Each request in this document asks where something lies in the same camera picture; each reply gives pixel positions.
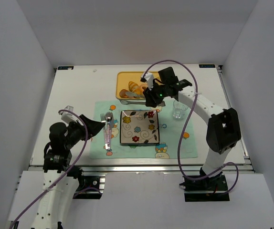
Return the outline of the small brown bread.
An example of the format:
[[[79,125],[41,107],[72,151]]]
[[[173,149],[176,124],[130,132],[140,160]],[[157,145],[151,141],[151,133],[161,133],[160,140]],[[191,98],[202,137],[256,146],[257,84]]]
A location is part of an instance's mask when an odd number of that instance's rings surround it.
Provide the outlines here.
[[[120,96],[120,98],[134,98],[134,94],[131,91],[126,90],[126,89],[122,89],[119,92],[119,96]]]

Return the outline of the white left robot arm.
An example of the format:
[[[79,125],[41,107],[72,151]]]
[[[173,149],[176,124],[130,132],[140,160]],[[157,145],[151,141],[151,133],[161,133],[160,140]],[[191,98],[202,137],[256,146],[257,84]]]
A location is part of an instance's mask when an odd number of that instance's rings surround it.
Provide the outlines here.
[[[84,176],[80,167],[71,164],[71,149],[80,141],[97,135],[104,123],[80,115],[74,120],[62,114],[62,122],[49,128],[50,141],[44,148],[43,195],[31,225],[33,229],[61,229],[72,199],[86,191],[99,191],[98,176]]]

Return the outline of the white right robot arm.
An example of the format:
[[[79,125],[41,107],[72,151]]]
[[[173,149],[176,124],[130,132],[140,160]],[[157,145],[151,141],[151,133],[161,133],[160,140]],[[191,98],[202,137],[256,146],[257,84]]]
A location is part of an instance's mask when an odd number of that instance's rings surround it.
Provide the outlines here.
[[[160,79],[156,80],[151,73],[143,73],[141,82],[147,83],[143,92],[146,106],[156,107],[165,97],[188,106],[207,125],[206,142],[209,151],[201,168],[205,178],[215,177],[221,173],[224,161],[242,135],[237,111],[233,108],[222,108],[197,92],[197,85],[188,80],[179,80],[173,68],[168,67],[158,72]]]

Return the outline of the metal tongs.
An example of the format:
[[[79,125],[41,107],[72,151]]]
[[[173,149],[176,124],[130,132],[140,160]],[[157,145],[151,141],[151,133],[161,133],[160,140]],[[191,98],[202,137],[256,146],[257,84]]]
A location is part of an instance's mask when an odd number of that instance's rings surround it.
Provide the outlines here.
[[[123,105],[146,105],[145,97],[142,95],[138,95],[130,91],[125,91],[122,95],[125,95],[125,97],[120,97],[119,101]]]

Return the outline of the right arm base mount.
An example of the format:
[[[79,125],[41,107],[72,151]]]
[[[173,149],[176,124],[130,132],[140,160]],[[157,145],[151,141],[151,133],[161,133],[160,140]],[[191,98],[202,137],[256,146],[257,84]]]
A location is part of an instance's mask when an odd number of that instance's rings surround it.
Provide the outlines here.
[[[183,182],[179,184],[179,187],[184,190],[185,202],[230,201],[229,194],[225,194],[228,185],[226,177],[222,173],[198,181],[183,178]]]

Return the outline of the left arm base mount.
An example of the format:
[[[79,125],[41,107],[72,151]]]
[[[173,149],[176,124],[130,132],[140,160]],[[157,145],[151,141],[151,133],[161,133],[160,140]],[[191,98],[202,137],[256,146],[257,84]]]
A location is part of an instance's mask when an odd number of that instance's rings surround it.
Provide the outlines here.
[[[83,171],[80,167],[73,167],[67,174],[78,181],[73,199],[100,199],[103,194],[103,188],[100,188],[101,177],[97,174],[90,174]]]

